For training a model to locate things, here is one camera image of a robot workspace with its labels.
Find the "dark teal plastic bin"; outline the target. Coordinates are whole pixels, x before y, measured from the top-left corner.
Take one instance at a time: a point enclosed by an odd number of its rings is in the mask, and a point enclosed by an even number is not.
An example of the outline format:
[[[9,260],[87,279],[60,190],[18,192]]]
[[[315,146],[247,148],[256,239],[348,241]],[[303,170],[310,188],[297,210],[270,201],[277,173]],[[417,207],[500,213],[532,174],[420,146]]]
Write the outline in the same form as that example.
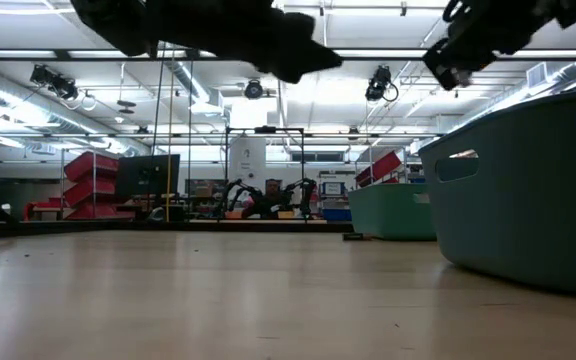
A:
[[[492,112],[419,155],[447,260],[576,293],[576,92]]]

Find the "black rig crossbar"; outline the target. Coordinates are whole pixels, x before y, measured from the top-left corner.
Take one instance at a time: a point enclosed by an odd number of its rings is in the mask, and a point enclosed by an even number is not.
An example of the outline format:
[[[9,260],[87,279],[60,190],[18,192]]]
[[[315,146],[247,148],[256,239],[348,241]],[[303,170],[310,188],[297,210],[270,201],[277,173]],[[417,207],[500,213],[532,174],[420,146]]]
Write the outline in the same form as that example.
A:
[[[421,48],[337,48],[339,56],[348,61],[420,61],[426,53]],[[111,49],[0,49],[0,61],[147,61],[146,54],[127,56]],[[503,62],[576,61],[576,49],[532,48],[513,55],[498,55]]]

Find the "tilted red bin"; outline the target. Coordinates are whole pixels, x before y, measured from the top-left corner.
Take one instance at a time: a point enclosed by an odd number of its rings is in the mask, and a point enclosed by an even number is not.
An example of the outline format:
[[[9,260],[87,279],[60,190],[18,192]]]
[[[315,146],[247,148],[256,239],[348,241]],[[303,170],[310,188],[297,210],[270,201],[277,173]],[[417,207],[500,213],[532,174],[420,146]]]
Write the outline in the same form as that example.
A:
[[[367,168],[362,170],[355,181],[359,187],[365,187],[375,181],[381,180],[402,165],[402,161],[395,152],[389,152],[382,156]]]

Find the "black aluminium table frame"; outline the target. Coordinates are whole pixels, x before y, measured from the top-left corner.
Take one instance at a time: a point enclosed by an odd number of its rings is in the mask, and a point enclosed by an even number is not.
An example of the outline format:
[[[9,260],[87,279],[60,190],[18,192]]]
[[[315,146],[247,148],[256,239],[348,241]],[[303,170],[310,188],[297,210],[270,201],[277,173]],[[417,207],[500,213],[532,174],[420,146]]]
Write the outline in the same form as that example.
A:
[[[56,222],[0,222],[0,238],[38,236],[94,231],[173,231],[173,232],[262,232],[262,233],[352,233],[351,223],[321,221],[194,221],[194,222],[127,222],[111,220]]]

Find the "person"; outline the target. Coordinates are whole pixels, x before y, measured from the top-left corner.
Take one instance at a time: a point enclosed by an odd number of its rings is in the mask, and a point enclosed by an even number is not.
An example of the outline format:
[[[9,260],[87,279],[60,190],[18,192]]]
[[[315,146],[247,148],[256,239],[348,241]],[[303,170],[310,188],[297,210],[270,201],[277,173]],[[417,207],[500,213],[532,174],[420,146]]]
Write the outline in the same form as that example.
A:
[[[265,183],[265,194],[255,201],[256,213],[261,219],[273,220],[279,218],[279,212],[285,203],[285,196],[281,191],[282,182],[269,179]]]

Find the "yellow pole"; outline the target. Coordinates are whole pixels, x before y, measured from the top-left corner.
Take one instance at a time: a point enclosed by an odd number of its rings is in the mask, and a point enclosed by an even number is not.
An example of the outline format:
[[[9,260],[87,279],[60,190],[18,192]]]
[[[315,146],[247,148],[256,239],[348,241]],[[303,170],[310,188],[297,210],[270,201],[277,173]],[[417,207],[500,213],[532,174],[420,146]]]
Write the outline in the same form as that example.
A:
[[[169,120],[168,120],[168,143],[167,143],[167,187],[166,187],[166,205],[165,205],[165,221],[170,222],[170,194],[172,187],[172,150],[171,150],[171,139],[172,139],[172,123],[173,123],[173,103],[174,103],[174,69],[172,69],[172,60],[174,60],[174,51],[172,52],[172,59],[167,63],[167,68],[170,73],[170,91],[169,91]]]

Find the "black gantry frame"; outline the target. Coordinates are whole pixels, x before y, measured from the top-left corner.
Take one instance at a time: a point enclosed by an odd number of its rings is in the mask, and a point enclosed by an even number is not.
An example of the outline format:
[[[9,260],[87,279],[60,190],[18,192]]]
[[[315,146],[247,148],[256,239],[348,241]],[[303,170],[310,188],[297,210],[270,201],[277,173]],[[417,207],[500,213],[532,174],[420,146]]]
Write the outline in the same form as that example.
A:
[[[228,127],[226,129],[225,146],[224,146],[224,165],[225,165],[224,180],[226,182],[226,185],[229,182],[232,182],[228,178],[230,142],[239,138],[239,137],[242,137],[242,136],[259,137],[259,138],[265,138],[266,139],[266,180],[265,180],[265,183],[269,179],[280,180],[282,182],[282,184],[281,184],[281,191],[282,191],[287,185],[289,185],[291,183],[295,183],[302,178],[306,178],[306,177],[301,177],[294,182],[285,182],[283,179],[273,175],[272,171],[269,170],[269,168],[268,168],[268,165],[269,165],[269,162],[268,162],[269,142],[271,140],[281,140],[281,139],[286,140],[286,139],[290,138],[290,136],[293,133],[298,133],[299,135],[303,135],[304,130],[301,128],[278,128],[278,127],[268,126],[268,125],[259,126],[259,127],[255,127],[255,128],[232,128],[232,127]],[[299,198],[300,198],[300,191],[296,190],[295,194],[293,195],[293,198],[292,198],[293,203],[297,203],[299,201]],[[236,203],[234,210],[232,212],[227,212],[226,217],[233,215],[237,219],[248,219],[250,217],[253,217],[253,218],[257,217],[257,218],[261,219],[260,215],[256,213],[255,201],[256,200],[253,200],[252,197],[247,192],[244,192],[239,197],[239,201]],[[279,218],[273,219],[273,220],[288,219],[297,212],[299,212],[298,209],[290,210],[290,209],[286,209],[283,206],[282,210],[279,212]]]

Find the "light teal plastic bin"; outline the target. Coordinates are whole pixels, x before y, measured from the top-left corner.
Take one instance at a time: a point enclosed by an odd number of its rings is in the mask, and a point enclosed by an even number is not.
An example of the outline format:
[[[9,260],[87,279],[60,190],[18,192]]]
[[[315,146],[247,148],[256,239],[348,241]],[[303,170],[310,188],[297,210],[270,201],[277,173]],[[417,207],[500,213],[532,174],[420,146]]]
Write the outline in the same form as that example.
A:
[[[356,233],[386,241],[436,240],[425,184],[377,184],[348,197]]]

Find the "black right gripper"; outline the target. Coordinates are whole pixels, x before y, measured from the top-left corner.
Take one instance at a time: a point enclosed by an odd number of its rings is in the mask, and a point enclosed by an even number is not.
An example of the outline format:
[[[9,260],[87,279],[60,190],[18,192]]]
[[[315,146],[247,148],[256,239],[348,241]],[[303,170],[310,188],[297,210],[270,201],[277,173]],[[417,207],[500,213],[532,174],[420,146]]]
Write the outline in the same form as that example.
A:
[[[445,90],[465,86],[471,75],[529,43],[533,0],[450,0],[442,15],[446,35],[423,62]]]

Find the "black room monitor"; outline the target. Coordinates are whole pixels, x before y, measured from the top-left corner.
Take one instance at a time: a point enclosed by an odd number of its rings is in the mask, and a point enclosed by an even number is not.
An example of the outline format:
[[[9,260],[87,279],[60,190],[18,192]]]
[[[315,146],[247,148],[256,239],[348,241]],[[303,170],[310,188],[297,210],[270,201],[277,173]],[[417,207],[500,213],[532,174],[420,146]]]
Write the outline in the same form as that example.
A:
[[[175,194],[179,165],[178,154],[120,158],[115,194],[124,197]]]

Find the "white pillar cabinet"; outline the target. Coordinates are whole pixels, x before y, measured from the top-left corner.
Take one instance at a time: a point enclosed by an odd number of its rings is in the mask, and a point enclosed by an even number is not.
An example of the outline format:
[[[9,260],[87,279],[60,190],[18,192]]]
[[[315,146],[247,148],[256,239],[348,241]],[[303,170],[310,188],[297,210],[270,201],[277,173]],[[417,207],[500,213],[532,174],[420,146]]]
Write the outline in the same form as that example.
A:
[[[264,189],[266,180],[266,139],[242,136],[230,142],[228,178]]]

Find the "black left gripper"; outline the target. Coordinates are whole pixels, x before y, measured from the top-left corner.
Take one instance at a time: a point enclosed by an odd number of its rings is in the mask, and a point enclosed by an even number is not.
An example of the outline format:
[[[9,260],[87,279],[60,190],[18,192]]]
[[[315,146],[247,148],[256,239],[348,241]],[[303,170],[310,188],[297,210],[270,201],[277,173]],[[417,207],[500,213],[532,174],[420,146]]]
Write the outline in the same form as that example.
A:
[[[251,42],[247,61],[279,80],[296,84],[308,73],[340,67],[343,58],[312,42],[315,20],[300,12],[248,9]]]

